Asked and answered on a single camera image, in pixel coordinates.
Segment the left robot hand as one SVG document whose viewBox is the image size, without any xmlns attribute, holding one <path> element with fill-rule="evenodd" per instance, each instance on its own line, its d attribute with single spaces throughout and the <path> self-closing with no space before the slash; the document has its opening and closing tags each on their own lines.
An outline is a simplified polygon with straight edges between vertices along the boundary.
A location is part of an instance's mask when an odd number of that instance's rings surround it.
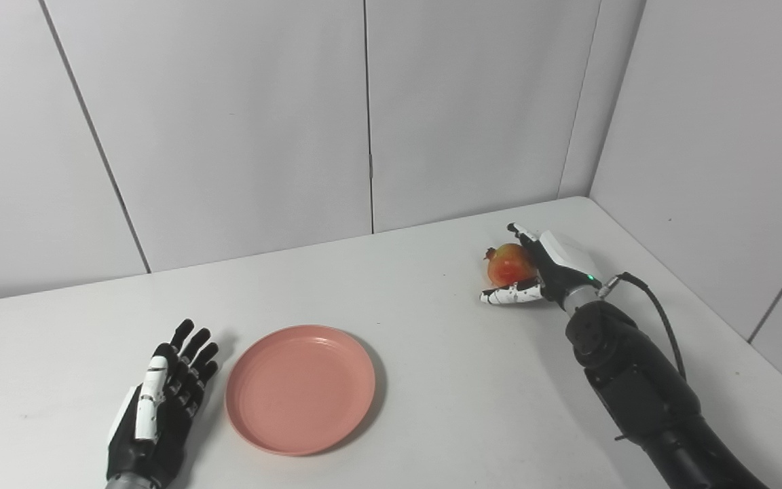
<svg viewBox="0 0 782 489">
<path fill-rule="evenodd" d="M 193 420 L 217 374 L 219 346 L 207 328 L 184 319 L 156 346 L 143 380 L 132 387 L 111 427 L 108 488 L 168 488 L 183 469 Z"/>
</svg>

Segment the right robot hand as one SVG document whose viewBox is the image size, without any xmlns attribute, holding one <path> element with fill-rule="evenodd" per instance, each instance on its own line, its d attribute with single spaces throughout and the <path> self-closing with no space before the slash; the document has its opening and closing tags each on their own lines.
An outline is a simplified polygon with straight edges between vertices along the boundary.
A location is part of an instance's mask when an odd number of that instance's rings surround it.
<svg viewBox="0 0 782 489">
<path fill-rule="evenodd" d="M 515 222 L 506 229 L 527 251 L 535 276 L 484 290 L 481 302 L 505 306 L 545 300 L 573 316 L 581 306 L 602 300 L 599 292 L 603 284 L 597 267 L 579 242 L 552 231 L 534 234 Z"/>
</svg>

